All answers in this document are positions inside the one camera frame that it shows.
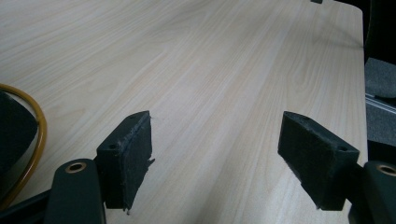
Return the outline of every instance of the wooden table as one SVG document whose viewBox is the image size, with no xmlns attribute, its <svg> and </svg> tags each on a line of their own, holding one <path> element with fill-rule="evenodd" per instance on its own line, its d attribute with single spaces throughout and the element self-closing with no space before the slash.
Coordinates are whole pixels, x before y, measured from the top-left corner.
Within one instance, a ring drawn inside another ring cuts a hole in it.
<svg viewBox="0 0 396 224">
<path fill-rule="evenodd" d="M 108 223 L 347 223 L 348 205 L 317 211 L 277 142 L 289 110 L 366 161 L 361 27 L 334 1 L 2 1 L 0 82 L 49 124 L 16 203 L 149 110 L 156 161 L 131 215 L 106 210 Z"/>
</svg>

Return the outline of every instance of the wood grain surface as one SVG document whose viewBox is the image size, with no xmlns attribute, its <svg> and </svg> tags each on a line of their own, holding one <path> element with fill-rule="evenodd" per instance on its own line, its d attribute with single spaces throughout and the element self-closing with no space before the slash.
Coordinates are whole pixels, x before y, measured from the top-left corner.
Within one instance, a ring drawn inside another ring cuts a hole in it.
<svg viewBox="0 0 396 224">
<path fill-rule="evenodd" d="M 277 155 L 285 110 L 367 159 L 361 12 L 325 0 L 0 2 L 0 82 L 31 94 L 45 153 L 16 202 L 149 110 L 153 158 L 108 223 L 347 223 Z"/>
</svg>

